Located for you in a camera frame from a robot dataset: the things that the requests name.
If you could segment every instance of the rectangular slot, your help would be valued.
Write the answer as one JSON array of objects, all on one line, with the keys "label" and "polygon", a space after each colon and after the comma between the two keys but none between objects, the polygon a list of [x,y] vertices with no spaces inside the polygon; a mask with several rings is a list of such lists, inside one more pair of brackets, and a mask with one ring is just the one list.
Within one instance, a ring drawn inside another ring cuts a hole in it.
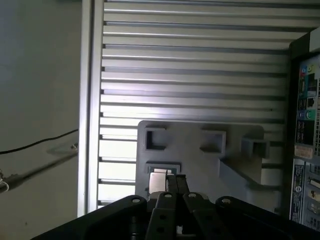
[{"label": "rectangular slot", "polygon": [[204,131],[204,141],[200,149],[205,153],[223,154],[226,148],[225,131]]},{"label": "rectangular slot", "polygon": [[147,150],[163,151],[169,141],[169,136],[165,128],[147,128],[145,137],[145,148]]}]

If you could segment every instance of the screw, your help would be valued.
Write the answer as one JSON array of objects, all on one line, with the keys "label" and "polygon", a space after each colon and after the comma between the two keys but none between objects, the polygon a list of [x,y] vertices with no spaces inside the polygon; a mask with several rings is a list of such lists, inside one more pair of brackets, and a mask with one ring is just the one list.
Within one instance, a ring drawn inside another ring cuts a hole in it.
[{"label": "screw", "polygon": [[230,199],[225,198],[225,199],[222,199],[222,203],[223,203],[223,204],[230,204],[231,201],[230,201]]}]

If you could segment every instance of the white wall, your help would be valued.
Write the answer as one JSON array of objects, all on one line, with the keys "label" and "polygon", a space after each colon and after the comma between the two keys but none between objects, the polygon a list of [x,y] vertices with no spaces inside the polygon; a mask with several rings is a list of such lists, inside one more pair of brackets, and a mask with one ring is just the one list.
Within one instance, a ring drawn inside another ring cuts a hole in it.
[{"label": "white wall", "polygon": [[[80,40],[80,1],[0,2],[0,151],[78,127]],[[0,155],[0,168],[8,176],[49,163],[57,156],[47,150],[65,140]],[[74,158],[0,194],[0,239],[30,239],[75,218],[77,171]]]}]

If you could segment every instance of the metal frame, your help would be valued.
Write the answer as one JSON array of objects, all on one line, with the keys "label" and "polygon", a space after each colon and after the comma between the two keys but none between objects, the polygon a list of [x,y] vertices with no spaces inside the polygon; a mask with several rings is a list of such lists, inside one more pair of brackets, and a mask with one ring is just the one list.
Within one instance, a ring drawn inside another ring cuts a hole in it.
[{"label": "metal frame", "polygon": [[82,4],[78,217],[97,209],[103,4]]}]

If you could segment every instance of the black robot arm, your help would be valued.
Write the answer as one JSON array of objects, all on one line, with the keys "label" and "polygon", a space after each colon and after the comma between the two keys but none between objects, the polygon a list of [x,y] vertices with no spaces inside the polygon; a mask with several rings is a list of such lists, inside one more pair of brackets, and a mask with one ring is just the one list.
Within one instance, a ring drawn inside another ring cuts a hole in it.
[{"label": "black robot arm", "polygon": [[33,239],[320,239],[320,232],[236,198],[212,203],[202,193],[189,192],[184,175],[168,176],[167,191],[149,198],[127,196]]}]

